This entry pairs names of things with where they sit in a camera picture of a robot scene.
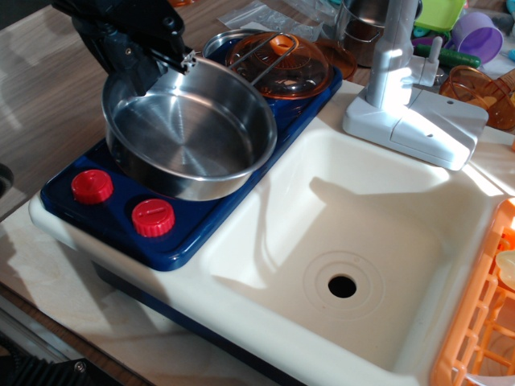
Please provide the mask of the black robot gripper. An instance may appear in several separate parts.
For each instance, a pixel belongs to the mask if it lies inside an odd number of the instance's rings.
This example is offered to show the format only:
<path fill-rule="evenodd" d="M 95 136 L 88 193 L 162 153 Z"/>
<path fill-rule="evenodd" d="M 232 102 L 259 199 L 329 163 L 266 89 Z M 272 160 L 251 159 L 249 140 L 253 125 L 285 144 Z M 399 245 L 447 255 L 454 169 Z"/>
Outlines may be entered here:
<path fill-rule="evenodd" d="M 84 45 L 107 74 L 144 96 L 167 73 L 185 73 L 193 50 L 184 21 L 168 1 L 52 1 L 72 18 Z"/>

